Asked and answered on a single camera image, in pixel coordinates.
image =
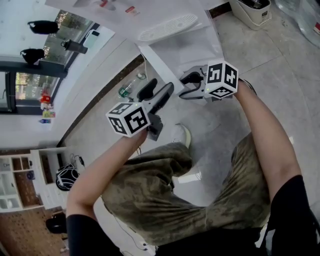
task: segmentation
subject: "black cable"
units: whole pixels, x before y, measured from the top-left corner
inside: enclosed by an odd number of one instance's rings
[[[84,159],[82,158],[81,155],[78,155],[78,154],[76,154],[76,155],[74,153],[70,154],[70,162],[71,162],[71,164],[76,166],[76,157],[78,157],[78,160],[79,160],[80,164],[82,164],[82,166],[84,168],[86,168]]]
[[[134,242],[134,244],[135,244],[135,247],[137,247],[139,250],[141,250],[141,251],[147,251],[148,249],[141,249],[141,248],[139,248],[138,247],[138,245],[136,244],[136,241],[134,240],[134,238],[132,237],[132,235],[130,235],[127,231],[125,231],[124,229],[123,229],[123,227],[120,225],[120,223],[119,223],[119,221],[117,220],[117,218],[113,215],[113,217],[114,217],[114,219],[115,219],[115,221],[118,223],[118,225],[119,225],[119,227],[129,236],[129,237],[131,237],[131,239],[132,239],[132,241]]]

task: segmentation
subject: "white sneaker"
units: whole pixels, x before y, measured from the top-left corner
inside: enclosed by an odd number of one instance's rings
[[[172,129],[172,142],[180,142],[185,145],[187,148],[190,147],[191,144],[191,133],[181,123],[177,123]]]

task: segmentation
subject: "black shirt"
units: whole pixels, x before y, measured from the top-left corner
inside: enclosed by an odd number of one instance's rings
[[[74,214],[67,218],[70,256],[121,256],[117,246],[92,218]],[[265,243],[256,248],[260,228],[216,228],[158,248],[156,256],[168,255],[266,255]],[[317,235],[302,176],[290,179],[271,204],[268,231],[274,230],[272,256],[318,255]]]

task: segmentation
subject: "trash bin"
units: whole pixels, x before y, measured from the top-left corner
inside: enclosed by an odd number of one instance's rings
[[[230,0],[234,16],[253,30],[261,29],[272,18],[269,0]]]

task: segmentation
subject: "camouflage shorts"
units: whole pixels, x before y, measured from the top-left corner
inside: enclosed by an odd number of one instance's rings
[[[155,246],[214,228],[262,227],[270,213],[270,199],[251,134],[235,147],[231,161],[220,195],[207,207],[172,192],[172,176],[184,175],[192,167],[189,151],[181,143],[128,160],[102,199],[109,212]]]

